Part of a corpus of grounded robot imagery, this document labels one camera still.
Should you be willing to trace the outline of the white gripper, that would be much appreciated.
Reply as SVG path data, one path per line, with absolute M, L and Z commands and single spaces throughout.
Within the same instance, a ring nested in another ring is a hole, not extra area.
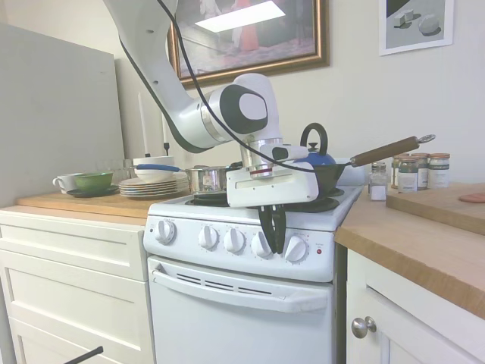
M 284 249 L 286 211 L 282 205 L 311 202 L 319 195 L 318 181 L 313 167 L 307 162 L 291 163 L 290 166 L 311 169 L 311 172 L 276 166 L 273 167 L 270 177 L 252 178 L 246 168 L 227 173 L 229 206 L 231 208 L 259 206 L 259 221 L 272 253 L 282 254 Z M 274 228 L 270 206 L 275 206 Z

